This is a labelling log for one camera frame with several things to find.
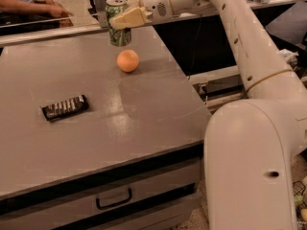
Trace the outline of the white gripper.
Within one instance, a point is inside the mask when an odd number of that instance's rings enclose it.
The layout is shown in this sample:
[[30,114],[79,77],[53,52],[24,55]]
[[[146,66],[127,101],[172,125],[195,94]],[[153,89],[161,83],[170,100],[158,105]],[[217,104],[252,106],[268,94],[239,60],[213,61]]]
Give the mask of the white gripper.
[[169,19],[172,10],[169,0],[128,0],[129,7],[109,19],[115,30],[124,30],[143,26],[150,19]]

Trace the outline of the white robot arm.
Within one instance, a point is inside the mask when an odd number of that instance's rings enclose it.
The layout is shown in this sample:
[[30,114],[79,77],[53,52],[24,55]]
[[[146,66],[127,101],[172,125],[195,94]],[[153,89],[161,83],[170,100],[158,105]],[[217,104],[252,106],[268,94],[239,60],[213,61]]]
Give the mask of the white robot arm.
[[307,145],[307,89],[246,0],[129,0],[125,29],[212,6],[246,89],[210,118],[204,171],[210,230],[297,230],[291,160]]

